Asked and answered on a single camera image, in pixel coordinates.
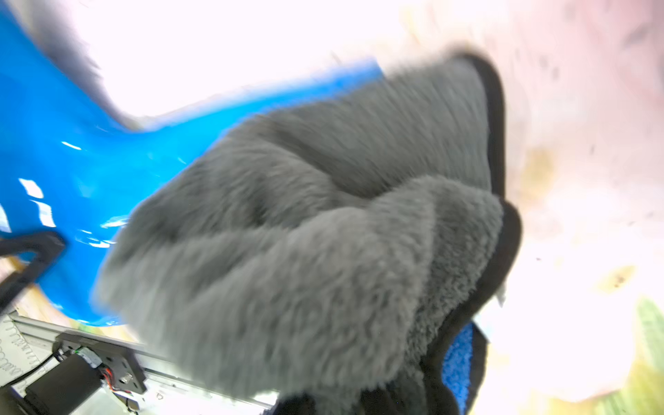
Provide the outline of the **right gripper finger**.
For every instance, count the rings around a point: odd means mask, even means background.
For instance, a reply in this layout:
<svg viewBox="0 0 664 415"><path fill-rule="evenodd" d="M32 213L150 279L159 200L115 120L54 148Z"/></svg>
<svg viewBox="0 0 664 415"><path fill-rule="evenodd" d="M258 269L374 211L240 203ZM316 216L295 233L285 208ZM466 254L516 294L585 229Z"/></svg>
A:
<svg viewBox="0 0 664 415"><path fill-rule="evenodd" d="M29 262L1 282L1 311L6 311L22 292L36 283L62 256L66 242L57 232L18 235L1 241L1 258L27 254Z"/></svg>

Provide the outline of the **blue rubber boot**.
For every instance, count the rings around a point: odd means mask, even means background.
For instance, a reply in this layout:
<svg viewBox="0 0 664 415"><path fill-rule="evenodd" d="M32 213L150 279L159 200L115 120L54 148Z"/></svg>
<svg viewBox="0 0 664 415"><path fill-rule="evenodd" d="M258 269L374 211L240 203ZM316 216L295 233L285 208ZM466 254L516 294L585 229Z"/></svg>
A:
<svg viewBox="0 0 664 415"><path fill-rule="evenodd" d="M119 323L93 304L101 262L131 210L243 119L328 98L382 76L373 62L246 100L174 126L133 133L52 64L1 8L1 234L55 231L64 254L40 278L65 316Z"/></svg>

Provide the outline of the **grey blue microfibre cloth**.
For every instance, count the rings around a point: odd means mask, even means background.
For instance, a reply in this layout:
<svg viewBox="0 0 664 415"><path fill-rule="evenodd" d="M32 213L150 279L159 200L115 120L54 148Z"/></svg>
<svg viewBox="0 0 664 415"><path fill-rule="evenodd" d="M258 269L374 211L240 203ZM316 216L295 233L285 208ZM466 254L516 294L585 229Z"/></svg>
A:
<svg viewBox="0 0 664 415"><path fill-rule="evenodd" d="M444 359L522 239L505 124L472 54L247 119L132 211L95 299L278 414L462 414Z"/></svg>

